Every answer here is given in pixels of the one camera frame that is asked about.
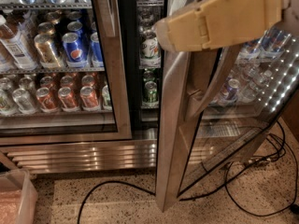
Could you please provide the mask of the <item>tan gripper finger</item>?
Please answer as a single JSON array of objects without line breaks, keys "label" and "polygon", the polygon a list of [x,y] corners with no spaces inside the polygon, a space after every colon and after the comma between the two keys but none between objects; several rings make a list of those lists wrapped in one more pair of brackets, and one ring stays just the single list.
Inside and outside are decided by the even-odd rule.
[{"label": "tan gripper finger", "polygon": [[194,13],[200,17],[206,17],[212,19],[219,17],[220,15],[227,15],[236,8],[236,4],[239,0],[200,0],[193,1],[188,5],[181,7],[177,10],[172,10],[168,15],[168,18],[174,19]]},{"label": "tan gripper finger", "polygon": [[155,32],[164,50],[201,51],[257,39],[281,21],[281,0],[239,0],[227,15],[211,20],[194,13],[157,21]]}]

